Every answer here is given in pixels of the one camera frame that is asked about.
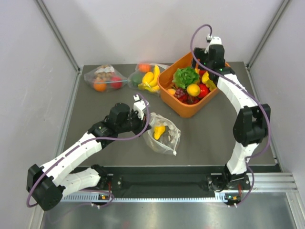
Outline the fake red strawberry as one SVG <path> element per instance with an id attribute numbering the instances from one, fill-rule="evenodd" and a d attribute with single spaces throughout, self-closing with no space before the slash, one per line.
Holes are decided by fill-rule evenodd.
<path id="1" fill-rule="evenodd" d="M 206 70 L 200 70 L 200 71 L 199 71 L 199 75 L 200 75 L 200 76 L 203 76 L 203 74 L 204 74 L 205 72 L 206 72 Z"/>

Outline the fake yellow banana bunch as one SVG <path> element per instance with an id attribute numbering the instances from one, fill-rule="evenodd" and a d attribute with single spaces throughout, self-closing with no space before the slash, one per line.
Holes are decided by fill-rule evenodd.
<path id="1" fill-rule="evenodd" d="M 210 91 L 217 88 L 215 83 L 209 78 L 209 73 L 207 71 L 202 75 L 202 83 L 205 84 Z"/>

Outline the fake yellow pear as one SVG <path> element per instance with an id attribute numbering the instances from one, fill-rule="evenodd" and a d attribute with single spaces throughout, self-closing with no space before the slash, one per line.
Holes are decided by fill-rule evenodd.
<path id="1" fill-rule="evenodd" d="M 154 139 L 159 140 L 162 134 L 165 132 L 166 127 L 164 125 L 154 127 Z"/>

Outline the polka dot zip bag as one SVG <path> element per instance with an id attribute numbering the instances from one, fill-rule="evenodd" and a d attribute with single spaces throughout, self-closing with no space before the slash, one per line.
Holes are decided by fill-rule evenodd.
<path id="1" fill-rule="evenodd" d="M 156 113 L 150 113 L 149 125 L 151 129 L 142 135 L 147 146 L 156 153 L 176 156 L 181 136 L 180 129 L 171 120 Z M 159 140 L 155 140 L 154 127 L 160 125 L 164 125 L 166 130 Z"/>

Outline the fake red tomato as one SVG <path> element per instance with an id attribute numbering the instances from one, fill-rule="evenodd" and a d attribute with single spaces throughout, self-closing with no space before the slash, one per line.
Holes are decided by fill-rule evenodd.
<path id="1" fill-rule="evenodd" d="M 199 95 L 197 96 L 199 99 L 203 99 L 203 98 L 205 98 L 208 94 L 209 94 L 209 92 L 210 92 L 210 90 L 209 90 L 209 88 L 205 85 L 205 84 L 203 84 L 203 83 L 201 83 L 201 84 L 199 84 L 199 87 L 200 87 L 200 93 L 199 93 Z"/>

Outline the fake yellow lemon round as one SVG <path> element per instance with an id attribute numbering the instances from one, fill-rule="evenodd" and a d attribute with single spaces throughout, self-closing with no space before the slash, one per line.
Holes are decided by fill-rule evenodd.
<path id="1" fill-rule="evenodd" d="M 197 97 L 201 93 L 201 88 L 197 84 L 190 84 L 186 88 L 187 93 L 192 97 Z"/>

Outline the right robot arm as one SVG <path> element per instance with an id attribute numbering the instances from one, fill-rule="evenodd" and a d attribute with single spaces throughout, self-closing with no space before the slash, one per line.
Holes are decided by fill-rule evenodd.
<path id="1" fill-rule="evenodd" d="M 270 130 L 271 108 L 257 101 L 239 82 L 235 71 L 224 60 L 224 47 L 212 44 L 206 49 L 191 49 L 192 65 L 199 65 L 209 79 L 222 91 L 234 107 L 237 118 L 233 126 L 235 145 L 222 176 L 211 181 L 217 191 L 235 188 L 245 179 L 247 165 L 253 152 Z"/>

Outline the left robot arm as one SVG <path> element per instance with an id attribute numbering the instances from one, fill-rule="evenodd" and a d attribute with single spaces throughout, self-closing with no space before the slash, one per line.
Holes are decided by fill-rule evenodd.
<path id="1" fill-rule="evenodd" d="M 74 173 L 83 161 L 116 141 L 131 141 L 150 129 L 149 103 L 134 102 L 133 109 L 117 103 L 104 120 L 97 122 L 70 148 L 53 160 L 32 165 L 27 174 L 26 205 L 53 209 L 64 197 L 89 187 L 103 189 L 108 184 L 107 172 L 100 165 Z"/>

